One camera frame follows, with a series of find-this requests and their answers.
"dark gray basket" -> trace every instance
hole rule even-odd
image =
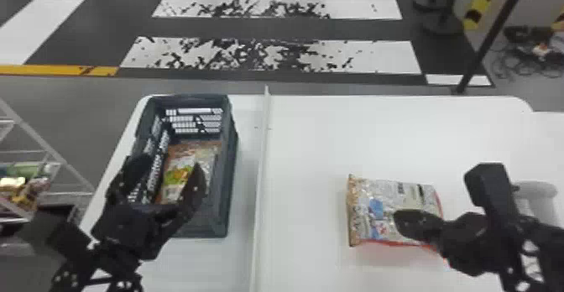
[[[170,123],[162,122],[166,119],[167,110],[178,108],[213,108],[221,109],[221,125],[219,128],[206,128],[203,124],[197,133],[175,133]],[[170,142],[178,140],[219,140],[222,142],[220,153],[216,156],[211,173],[209,193],[204,199],[200,210],[192,220],[187,222],[175,237],[225,237],[229,223],[229,208],[232,196],[232,180],[237,156],[238,134],[232,119],[232,107],[227,96],[223,95],[173,95],[155,96],[149,99],[139,125],[136,130],[135,144],[131,156],[137,156],[148,151],[154,159],[162,158],[163,162],[154,164],[158,171],[156,181],[144,177],[129,197],[131,202],[152,203],[159,193],[162,183],[163,164],[166,158],[166,148],[159,149],[159,141],[163,133],[168,133]],[[161,120],[160,127],[155,127],[156,120]],[[148,142],[154,143],[153,149],[148,149]]]

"white table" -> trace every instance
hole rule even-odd
[[[350,248],[347,175],[432,184],[448,219],[477,210],[462,176],[480,162],[503,162],[512,180],[564,185],[561,158],[535,114],[516,98],[230,99],[241,147],[229,234],[224,240],[170,240],[156,261],[140,269],[148,292],[500,291],[497,277],[469,278],[418,248]],[[141,101],[108,165],[81,224],[85,231],[131,149],[143,106]]]

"snack bag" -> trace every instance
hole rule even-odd
[[[220,141],[186,141],[169,145],[168,158],[164,163],[163,183],[156,203],[175,203],[182,188],[190,178],[192,169],[199,163],[206,175],[206,184],[210,185],[213,163],[221,149]]]
[[[442,217],[441,203],[430,185],[367,180],[354,175],[347,183],[348,243],[381,242],[392,246],[420,246],[403,237],[394,224],[394,212],[423,210]]]

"black cable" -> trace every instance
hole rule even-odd
[[[512,44],[507,43],[499,50],[491,49],[490,51],[497,53],[495,59],[490,64],[490,70],[499,79],[509,79],[510,76],[532,76],[535,74],[557,79],[564,76],[564,61],[561,64],[548,64],[543,62],[536,55],[526,55],[518,47],[534,48],[533,45]],[[551,46],[553,52],[561,51]]]

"white stripe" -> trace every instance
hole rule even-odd
[[[213,113],[211,108],[178,108],[179,114]]]
[[[209,121],[203,123],[185,122],[185,123],[172,123],[172,128],[198,128],[198,125],[204,126],[204,128],[219,128],[222,123],[218,121]]]
[[[0,27],[0,65],[21,65],[84,0],[33,0]]]
[[[410,41],[138,37],[121,67],[420,74]]]
[[[401,19],[396,0],[162,0],[156,18]]]
[[[443,74],[427,74],[427,83],[429,85],[458,85],[462,79],[462,75],[443,75]],[[474,76],[469,86],[491,86],[487,76]]]

